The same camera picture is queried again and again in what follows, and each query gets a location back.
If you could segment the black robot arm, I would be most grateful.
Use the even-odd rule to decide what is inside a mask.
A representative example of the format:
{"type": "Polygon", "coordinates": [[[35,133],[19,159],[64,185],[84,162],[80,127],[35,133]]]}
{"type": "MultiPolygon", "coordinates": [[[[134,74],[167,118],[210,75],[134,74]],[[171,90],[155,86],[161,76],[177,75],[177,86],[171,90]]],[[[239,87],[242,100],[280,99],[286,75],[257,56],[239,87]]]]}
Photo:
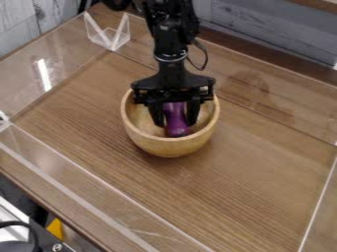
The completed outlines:
{"type": "Polygon", "coordinates": [[[197,41],[199,19],[193,0],[142,0],[140,13],[154,40],[152,57],[158,72],[138,81],[132,89],[132,101],[143,104],[156,126],[165,126],[165,104],[187,103],[187,125],[198,122],[202,104],[213,100],[215,79],[191,73],[185,66],[189,45],[207,50],[197,41]]]}

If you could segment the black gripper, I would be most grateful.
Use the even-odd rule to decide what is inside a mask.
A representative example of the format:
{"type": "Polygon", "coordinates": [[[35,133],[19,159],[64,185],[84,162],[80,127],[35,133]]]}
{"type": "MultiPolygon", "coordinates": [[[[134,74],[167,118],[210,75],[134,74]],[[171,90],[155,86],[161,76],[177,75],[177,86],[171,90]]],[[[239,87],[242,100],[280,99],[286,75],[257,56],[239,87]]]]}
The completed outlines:
{"type": "Polygon", "coordinates": [[[158,72],[130,87],[135,103],[147,105],[154,124],[165,126],[163,104],[183,101],[187,103],[187,121],[193,126],[198,121],[201,105],[213,100],[213,77],[191,73],[185,62],[159,62],[158,72]]]}

